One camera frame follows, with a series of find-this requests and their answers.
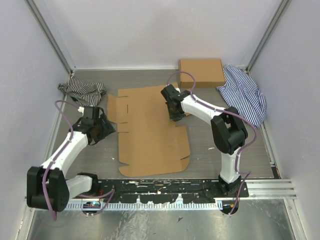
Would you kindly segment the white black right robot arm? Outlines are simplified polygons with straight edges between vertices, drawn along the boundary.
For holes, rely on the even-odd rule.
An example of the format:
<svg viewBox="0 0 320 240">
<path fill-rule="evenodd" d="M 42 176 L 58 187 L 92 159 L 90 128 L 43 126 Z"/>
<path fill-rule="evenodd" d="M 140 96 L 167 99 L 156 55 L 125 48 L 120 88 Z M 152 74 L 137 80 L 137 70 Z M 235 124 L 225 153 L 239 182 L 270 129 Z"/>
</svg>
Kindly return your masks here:
<svg viewBox="0 0 320 240">
<path fill-rule="evenodd" d="M 225 197 L 232 197 L 241 184 L 239 173 L 240 149 L 245 145 L 248 132 L 234 107 L 223 108 L 198 98 L 188 90 L 169 84 L 161 90 L 171 121 L 179 121 L 186 114 L 193 115 L 211 126 L 213 141 L 221 152 L 221 170 L 218 187 Z"/>
</svg>

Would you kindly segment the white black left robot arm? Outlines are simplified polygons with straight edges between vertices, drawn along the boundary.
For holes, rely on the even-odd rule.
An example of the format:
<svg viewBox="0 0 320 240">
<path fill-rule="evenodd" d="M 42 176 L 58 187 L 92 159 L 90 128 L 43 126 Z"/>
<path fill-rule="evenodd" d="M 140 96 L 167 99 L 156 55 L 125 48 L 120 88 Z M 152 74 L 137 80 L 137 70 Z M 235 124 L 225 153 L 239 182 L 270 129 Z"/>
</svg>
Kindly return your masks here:
<svg viewBox="0 0 320 240">
<path fill-rule="evenodd" d="M 26 202 L 31 208 L 62 212 L 70 199 L 85 194 L 95 198 L 101 187 L 98 176 L 81 172 L 71 179 L 66 174 L 83 149 L 115 133 L 105 111 L 98 106 L 78 109 L 82 116 L 71 126 L 65 140 L 41 166 L 27 171 Z"/>
</svg>

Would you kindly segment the closed brown cardboard box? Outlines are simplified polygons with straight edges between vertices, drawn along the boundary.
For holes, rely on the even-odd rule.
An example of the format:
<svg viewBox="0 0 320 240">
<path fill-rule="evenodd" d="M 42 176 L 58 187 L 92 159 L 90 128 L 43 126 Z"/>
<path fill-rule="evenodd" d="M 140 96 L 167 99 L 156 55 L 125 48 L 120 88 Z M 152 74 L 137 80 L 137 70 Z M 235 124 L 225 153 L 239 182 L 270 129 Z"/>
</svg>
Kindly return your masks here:
<svg viewBox="0 0 320 240">
<path fill-rule="evenodd" d="M 191 74 L 196 88 L 216 88 L 225 84 L 222 61 L 219 58 L 184 58 L 179 60 L 179 70 Z"/>
</svg>

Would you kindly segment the black white striped cloth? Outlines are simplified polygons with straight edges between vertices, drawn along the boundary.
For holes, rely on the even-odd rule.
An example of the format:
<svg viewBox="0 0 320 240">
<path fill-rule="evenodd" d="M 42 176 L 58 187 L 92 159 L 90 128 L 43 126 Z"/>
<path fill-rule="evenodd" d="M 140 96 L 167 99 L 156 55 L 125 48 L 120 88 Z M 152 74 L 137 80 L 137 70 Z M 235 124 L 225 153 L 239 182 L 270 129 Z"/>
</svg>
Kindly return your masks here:
<svg viewBox="0 0 320 240">
<path fill-rule="evenodd" d="M 68 95 L 82 107 L 96 107 L 102 96 L 107 93 L 103 83 L 84 82 L 75 76 L 71 76 L 66 83 L 59 83 L 57 89 Z"/>
</svg>

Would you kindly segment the blue white striped cloth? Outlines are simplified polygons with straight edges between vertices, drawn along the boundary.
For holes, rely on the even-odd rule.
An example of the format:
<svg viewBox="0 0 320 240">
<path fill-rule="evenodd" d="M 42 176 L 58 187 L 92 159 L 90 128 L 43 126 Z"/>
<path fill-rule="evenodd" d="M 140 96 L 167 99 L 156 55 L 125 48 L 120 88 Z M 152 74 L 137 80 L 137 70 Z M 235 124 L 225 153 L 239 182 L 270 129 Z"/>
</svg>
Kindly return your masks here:
<svg viewBox="0 0 320 240">
<path fill-rule="evenodd" d="M 225 65 L 223 68 L 225 84 L 216 89 L 230 107 L 239 115 L 259 128 L 266 118 L 267 101 L 254 79 L 241 69 Z"/>
</svg>

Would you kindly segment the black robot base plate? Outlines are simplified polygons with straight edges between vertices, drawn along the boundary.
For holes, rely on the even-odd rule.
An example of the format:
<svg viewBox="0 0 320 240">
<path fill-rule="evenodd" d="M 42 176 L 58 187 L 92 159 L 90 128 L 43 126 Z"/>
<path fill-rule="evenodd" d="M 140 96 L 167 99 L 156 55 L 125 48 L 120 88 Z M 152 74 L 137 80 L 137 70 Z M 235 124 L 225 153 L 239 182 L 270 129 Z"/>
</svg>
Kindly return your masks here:
<svg viewBox="0 0 320 240">
<path fill-rule="evenodd" d="M 182 197 L 183 204 L 215 203 L 217 198 L 236 198 L 239 188 L 222 193 L 216 179 L 103 179 L 93 198 L 100 198 L 112 189 L 115 193 L 111 203 L 143 204 L 174 203 Z"/>
</svg>

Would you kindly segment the aluminium frame rail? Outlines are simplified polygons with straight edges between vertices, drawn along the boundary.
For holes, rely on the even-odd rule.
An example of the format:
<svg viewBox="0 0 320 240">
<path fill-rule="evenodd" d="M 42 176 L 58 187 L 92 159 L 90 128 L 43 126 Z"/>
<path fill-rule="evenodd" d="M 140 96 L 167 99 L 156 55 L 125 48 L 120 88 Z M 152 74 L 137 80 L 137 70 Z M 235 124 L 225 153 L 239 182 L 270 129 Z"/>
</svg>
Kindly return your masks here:
<svg viewBox="0 0 320 240">
<path fill-rule="evenodd" d="M 296 199 L 289 179 L 248 179 L 246 185 L 251 199 Z"/>
</svg>

